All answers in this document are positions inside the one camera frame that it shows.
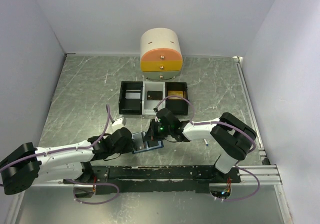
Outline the blue leather card holder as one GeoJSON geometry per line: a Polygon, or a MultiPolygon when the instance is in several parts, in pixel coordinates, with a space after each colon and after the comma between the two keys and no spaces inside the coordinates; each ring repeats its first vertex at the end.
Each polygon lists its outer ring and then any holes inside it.
{"type": "Polygon", "coordinates": [[[155,149],[159,149],[159,148],[163,148],[164,147],[164,143],[163,143],[162,140],[160,140],[160,141],[146,141],[146,142],[144,142],[144,144],[145,144],[145,149],[144,150],[142,150],[140,152],[132,151],[132,153],[133,154],[137,154],[137,153],[142,153],[142,152],[151,151],[151,150],[155,150],[155,149]]]}

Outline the black card from holder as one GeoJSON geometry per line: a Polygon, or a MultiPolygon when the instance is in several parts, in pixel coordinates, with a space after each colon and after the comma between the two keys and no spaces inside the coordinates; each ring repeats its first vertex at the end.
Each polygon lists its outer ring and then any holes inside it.
{"type": "Polygon", "coordinates": [[[143,132],[138,132],[138,133],[135,133],[135,134],[133,134],[133,150],[134,150],[134,152],[140,152],[140,151],[142,151],[142,150],[144,150],[145,149],[145,143],[144,143],[144,141],[143,141],[143,136],[144,134],[143,134],[143,132]]]}

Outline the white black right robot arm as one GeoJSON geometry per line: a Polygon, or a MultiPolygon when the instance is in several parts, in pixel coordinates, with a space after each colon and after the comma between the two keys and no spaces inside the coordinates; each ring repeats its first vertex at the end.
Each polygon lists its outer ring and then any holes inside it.
{"type": "Polygon", "coordinates": [[[214,139],[224,153],[217,159],[212,170],[213,179],[222,183],[238,162],[255,149],[257,133],[232,114],[225,112],[220,118],[208,121],[180,121],[169,109],[163,108],[156,114],[157,119],[143,137],[144,141],[161,141],[171,136],[177,142],[190,142],[197,139],[214,139]]]}

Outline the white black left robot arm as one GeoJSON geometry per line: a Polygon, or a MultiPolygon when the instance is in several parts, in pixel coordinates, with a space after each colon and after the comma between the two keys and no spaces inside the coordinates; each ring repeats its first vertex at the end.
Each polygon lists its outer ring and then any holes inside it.
{"type": "Polygon", "coordinates": [[[93,178],[90,162],[116,153],[133,150],[132,133],[121,128],[102,137],[60,147],[34,147],[27,142],[5,157],[0,164],[1,186],[6,195],[20,193],[34,183],[56,179],[77,179],[88,183],[93,178]]]}

